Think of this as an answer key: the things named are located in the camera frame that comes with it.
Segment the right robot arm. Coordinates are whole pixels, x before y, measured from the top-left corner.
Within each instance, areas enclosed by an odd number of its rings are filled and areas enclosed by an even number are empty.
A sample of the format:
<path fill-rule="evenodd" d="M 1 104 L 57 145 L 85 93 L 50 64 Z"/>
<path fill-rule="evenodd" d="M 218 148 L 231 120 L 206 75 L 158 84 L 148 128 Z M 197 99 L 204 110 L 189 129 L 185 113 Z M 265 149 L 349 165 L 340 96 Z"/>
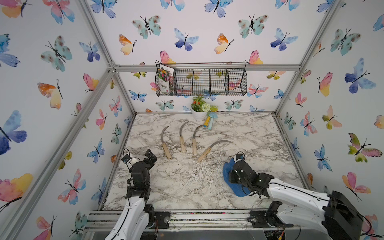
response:
<path fill-rule="evenodd" d="M 225 163 L 223 177 L 236 195 L 272 200 L 267 210 L 250 215 L 248 221 L 252 224 L 300 226 L 327 234 L 332 240 L 359 240 L 373 230 L 372 222 L 340 192 L 327 194 L 299 188 L 272 175 L 256 173 L 244 160 Z"/>

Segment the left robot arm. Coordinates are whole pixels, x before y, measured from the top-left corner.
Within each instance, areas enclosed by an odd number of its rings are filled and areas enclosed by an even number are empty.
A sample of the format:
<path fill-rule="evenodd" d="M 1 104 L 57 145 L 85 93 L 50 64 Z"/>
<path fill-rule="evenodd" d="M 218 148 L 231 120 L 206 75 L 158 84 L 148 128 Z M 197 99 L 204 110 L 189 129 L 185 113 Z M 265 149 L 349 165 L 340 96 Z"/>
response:
<path fill-rule="evenodd" d="M 151 193 L 150 169 L 155 165 L 157 157 L 147 150 L 143 160 L 125 154 L 122 162 L 129 169 L 131 177 L 127 180 L 127 194 L 124 209 L 117 223 L 106 237 L 107 240 L 148 240 L 152 237 L 145 234 L 145 229 L 152 228 L 156 223 L 155 211 L 148 203 Z"/>

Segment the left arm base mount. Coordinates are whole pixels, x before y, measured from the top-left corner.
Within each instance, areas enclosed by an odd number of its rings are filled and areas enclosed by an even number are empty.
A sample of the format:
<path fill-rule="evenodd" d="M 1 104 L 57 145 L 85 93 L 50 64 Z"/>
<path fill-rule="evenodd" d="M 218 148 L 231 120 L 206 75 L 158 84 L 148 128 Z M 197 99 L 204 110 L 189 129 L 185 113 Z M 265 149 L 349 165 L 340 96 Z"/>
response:
<path fill-rule="evenodd" d="M 146 229 L 168 229 L 171 222 L 171 213 L 168 211 L 155 211 L 152 205 L 144 208 L 149 217 Z"/>

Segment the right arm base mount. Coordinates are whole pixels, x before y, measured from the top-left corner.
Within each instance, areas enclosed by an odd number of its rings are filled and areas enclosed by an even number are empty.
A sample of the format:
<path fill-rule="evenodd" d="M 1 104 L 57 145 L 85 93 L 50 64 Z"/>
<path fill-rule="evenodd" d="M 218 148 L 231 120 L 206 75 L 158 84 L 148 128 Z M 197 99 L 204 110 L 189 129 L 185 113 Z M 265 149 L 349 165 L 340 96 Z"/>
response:
<path fill-rule="evenodd" d="M 282 202 L 273 201 L 267 210 L 262 211 L 250 211 L 250 216 L 247 221 L 252 224 L 253 228 L 292 228 L 293 224 L 283 223 L 277 216 L 278 208 L 282 205 Z"/>

